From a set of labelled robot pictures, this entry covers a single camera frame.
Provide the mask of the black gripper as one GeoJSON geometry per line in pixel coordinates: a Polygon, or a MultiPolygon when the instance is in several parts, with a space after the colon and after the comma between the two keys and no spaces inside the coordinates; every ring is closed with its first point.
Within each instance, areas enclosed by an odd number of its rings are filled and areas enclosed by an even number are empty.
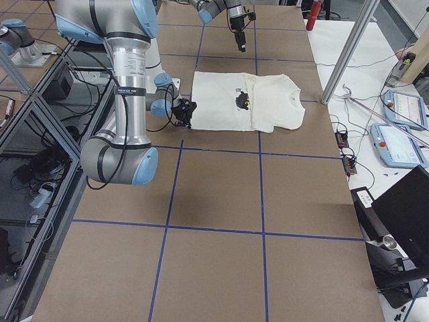
{"type": "Polygon", "coordinates": [[[229,17],[229,25],[234,34],[238,51],[246,51],[246,38],[245,33],[242,32],[244,28],[244,18],[242,15],[229,17]]]}
{"type": "Polygon", "coordinates": [[[183,125],[185,128],[191,129],[192,114],[197,108],[197,104],[185,98],[178,99],[178,102],[179,104],[172,108],[176,125],[183,125]]]}

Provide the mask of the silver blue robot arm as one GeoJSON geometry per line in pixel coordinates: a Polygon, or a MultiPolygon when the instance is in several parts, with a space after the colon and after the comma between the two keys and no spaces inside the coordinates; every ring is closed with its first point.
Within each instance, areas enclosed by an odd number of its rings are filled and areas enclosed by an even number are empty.
{"type": "Polygon", "coordinates": [[[226,11],[227,14],[227,25],[230,32],[235,37],[238,50],[240,52],[246,51],[246,38],[245,23],[246,17],[249,18],[249,22],[255,19],[254,12],[246,10],[240,0],[214,0],[214,1],[195,1],[189,0],[186,3],[193,6],[197,12],[200,20],[204,25],[209,24],[215,17],[226,11]]]}
{"type": "Polygon", "coordinates": [[[190,127],[197,108],[180,95],[168,73],[147,67],[146,58],[158,55],[153,2],[57,1],[56,24],[66,37],[103,44],[113,67],[115,110],[82,148],[85,174],[102,185],[149,184],[159,154],[147,136],[147,111],[190,127]]]}

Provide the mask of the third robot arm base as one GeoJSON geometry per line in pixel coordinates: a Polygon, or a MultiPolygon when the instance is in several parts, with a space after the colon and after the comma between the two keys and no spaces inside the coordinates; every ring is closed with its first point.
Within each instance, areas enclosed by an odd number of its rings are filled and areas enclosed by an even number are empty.
{"type": "Polygon", "coordinates": [[[19,67],[41,68],[48,59],[25,23],[18,18],[1,22],[1,50],[19,67]]]}

